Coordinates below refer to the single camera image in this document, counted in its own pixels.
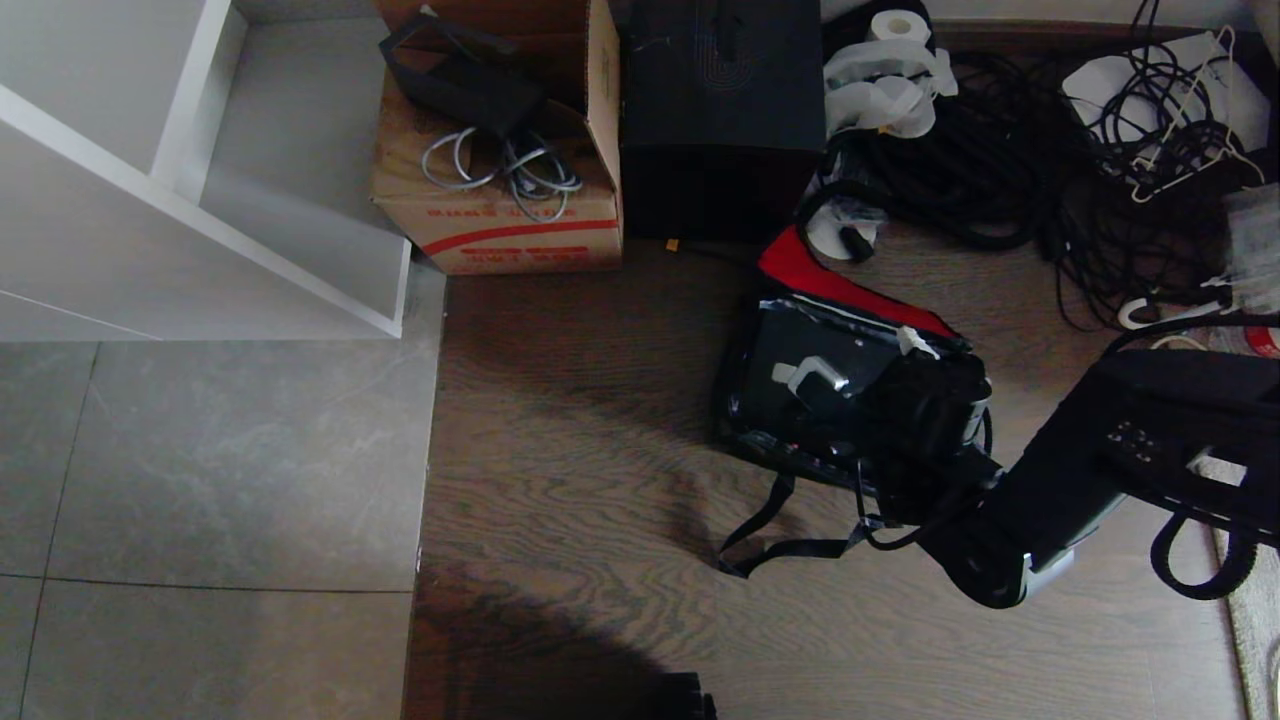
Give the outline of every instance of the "coiled cable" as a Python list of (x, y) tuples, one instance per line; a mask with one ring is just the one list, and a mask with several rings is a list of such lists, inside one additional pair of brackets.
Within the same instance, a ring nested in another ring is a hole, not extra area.
[[(534, 131), (520, 131), (502, 141), (500, 164), (484, 176), (472, 176), (462, 167), (462, 143), (475, 135), (476, 128), (470, 127), (458, 132), (442, 136), (428, 146), (422, 152), (422, 176), (431, 183), (453, 191), (467, 191), (489, 184), (497, 178), (503, 178), (507, 190), (511, 192), (516, 206), (526, 218), (535, 223), (553, 223), (564, 215), (568, 208), (568, 196), (582, 190), (580, 178), (563, 158)], [(445, 179), (431, 172), (431, 154), (453, 143), (453, 170), (462, 181)], [(534, 167), (543, 165), (549, 170), (550, 177), (534, 172)], [(559, 206), (553, 215), (539, 215), (529, 206), (529, 201), (544, 201), (559, 197)]]

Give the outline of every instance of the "white shelf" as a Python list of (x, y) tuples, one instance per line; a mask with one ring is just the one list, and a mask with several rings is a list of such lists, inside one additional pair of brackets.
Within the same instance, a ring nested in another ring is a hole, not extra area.
[(408, 242), (369, 201), (378, 18), (252, 26), (200, 205), (399, 323)]
[(0, 85), (150, 172), (204, 6), (3, 0)]
[(206, 0), (178, 78), (151, 179), (198, 204), (248, 22), (230, 0)]
[(398, 318), (160, 187), (4, 86), (0, 158), (20, 168), (0, 172), (5, 293), (151, 340), (399, 336)]

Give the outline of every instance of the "white hanger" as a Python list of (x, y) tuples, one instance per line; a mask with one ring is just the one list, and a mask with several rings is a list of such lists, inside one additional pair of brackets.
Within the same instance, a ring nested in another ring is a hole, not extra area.
[[(1235, 287), (1236, 283), (1238, 281), (1228, 279), (1225, 275), (1213, 275), (1212, 278), (1202, 282), (1201, 287)], [(1146, 307), (1148, 304), (1149, 301), (1146, 297), (1137, 297), (1134, 300), (1130, 300), (1129, 302), (1125, 302), (1124, 305), (1120, 306), (1120, 311), (1116, 313), (1116, 322), (1120, 323), (1120, 327), (1123, 327), (1126, 331), (1135, 331), (1138, 328), (1146, 328), (1149, 325), (1158, 325), (1160, 323), (1167, 323), (1169, 320), (1184, 320), (1187, 318), (1199, 318), (1203, 315), (1212, 315), (1213, 313), (1221, 313), (1222, 315), (1226, 315), (1229, 313), (1234, 313), (1240, 309), (1240, 306), (1235, 301), (1235, 295), (1233, 293), (1231, 302), (1229, 305), (1224, 304), (1220, 300), (1215, 300), (1212, 302), (1206, 302), (1204, 305), (1198, 305), (1196, 307), (1179, 313), (1171, 318), (1161, 318), (1155, 323), (1143, 323), (1142, 320), (1134, 320), (1133, 314)]]
[[(1129, 195), (1129, 197), (1134, 202), (1138, 202), (1139, 205), (1143, 204), (1143, 202), (1149, 202), (1152, 197), (1160, 195), (1161, 192), (1164, 192), (1164, 191), (1174, 187), (1175, 184), (1185, 181), (1187, 178), (1189, 178), (1189, 177), (1192, 177), (1192, 176), (1194, 176), (1194, 174), (1197, 174), (1199, 172), (1203, 172), (1203, 170), (1211, 168), (1212, 165), (1216, 165), (1219, 161), (1222, 160), (1224, 155), (1229, 156), (1229, 158), (1234, 158), (1234, 159), (1244, 163), (1245, 165), (1253, 168), (1253, 172), (1258, 173), (1258, 184), (1263, 184), (1263, 183), (1267, 182), (1266, 174), (1262, 173), (1262, 168), (1258, 168), (1256, 164), (1253, 164), (1252, 160), (1249, 160), (1244, 155), (1240, 155), (1239, 152), (1236, 152), (1235, 146), (1231, 145), (1231, 138), (1235, 137), (1235, 131), (1231, 129), (1231, 124), (1230, 124), (1230, 120), (1231, 120), (1231, 91), (1233, 91), (1234, 85), (1235, 85), (1235, 72), (1236, 72), (1236, 67), (1235, 67), (1235, 28), (1233, 28), (1231, 26), (1222, 26), (1222, 29), (1219, 31), (1217, 36), (1215, 36), (1212, 38), (1212, 42), (1215, 44), (1215, 46), (1221, 47), (1222, 46), (1222, 37), (1225, 37), (1228, 33), (1231, 35), (1231, 41), (1226, 46), (1226, 63), (1228, 63), (1228, 78), (1226, 78), (1226, 120), (1228, 122), (1224, 123), (1226, 126), (1226, 138), (1225, 138), (1226, 142), (1224, 143), (1224, 146), (1221, 149), (1219, 149), (1217, 155), (1213, 155), (1213, 158), (1208, 163), (1204, 163), (1203, 165), (1201, 165), (1198, 168), (1193, 168), (1193, 169), (1188, 170), (1187, 174), (1180, 176), (1180, 177), (1178, 177), (1178, 178), (1175, 178), (1175, 179), (1172, 179), (1172, 181), (1170, 181), (1170, 182), (1167, 182), (1167, 183), (1165, 183), (1165, 184), (1162, 184), (1162, 186), (1152, 190), (1146, 196), (1139, 196), (1139, 191), (1142, 188), (1140, 187), (1134, 187), (1133, 192)], [(1187, 88), (1187, 92), (1183, 95), (1181, 101), (1178, 104), (1178, 114), (1175, 117), (1174, 123), (1171, 123), (1167, 128), (1165, 128), (1164, 137), (1161, 137), (1160, 142), (1156, 143), (1156, 151), (1152, 154), (1152, 156), (1149, 159), (1147, 159), (1147, 158), (1134, 158), (1133, 161), (1130, 163), (1134, 167), (1134, 169), (1137, 169), (1138, 165), (1144, 165), (1147, 170), (1151, 170), (1152, 168), (1156, 167), (1156, 159), (1160, 158), (1160, 151), (1164, 150), (1165, 142), (1169, 141), (1169, 136), (1172, 135), (1174, 128), (1178, 127), (1178, 119), (1187, 117), (1187, 104), (1188, 104), (1188, 100), (1190, 100), (1192, 96), (1196, 95), (1196, 88), (1203, 85), (1204, 70), (1208, 69), (1208, 64), (1212, 60), (1215, 60), (1215, 58), (1212, 55), (1213, 55), (1213, 51), (1211, 49), (1210, 53), (1206, 55), (1204, 61), (1201, 63), (1199, 69), (1196, 72), (1196, 79), (1192, 81), (1190, 86)]]

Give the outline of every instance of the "wooden floor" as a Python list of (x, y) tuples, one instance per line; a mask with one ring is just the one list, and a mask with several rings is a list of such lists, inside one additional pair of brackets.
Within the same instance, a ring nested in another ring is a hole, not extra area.
[[(1011, 462), (1106, 338), (1062, 324), (1030, 249), (879, 247), (850, 277), (974, 341)], [(918, 548), (717, 573), (772, 482), (705, 443), (749, 278), (632, 241), (621, 273), (449, 282), (406, 717), (623, 716), (659, 671), (700, 673), (727, 720), (1242, 716), (1225, 610), (1155, 578), (1164, 512), (1137, 501), (1014, 610), (970, 602)], [(849, 493), (801, 483), (765, 536), (852, 518)], [(1187, 578), (1210, 571), (1202, 541), (1178, 547)]]

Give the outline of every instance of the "gray floor tile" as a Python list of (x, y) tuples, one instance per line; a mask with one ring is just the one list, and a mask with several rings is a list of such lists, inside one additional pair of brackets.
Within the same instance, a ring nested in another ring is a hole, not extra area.
[(45, 573), (96, 348), (0, 345), (0, 573)]
[(0, 720), (17, 720), (40, 580), (0, 578)]
[(412, 589), (443, 287), (402, 341), (104, 343), (50, 577)]
[(398, 720), (412, 596), (50, 580), (24, 720)]

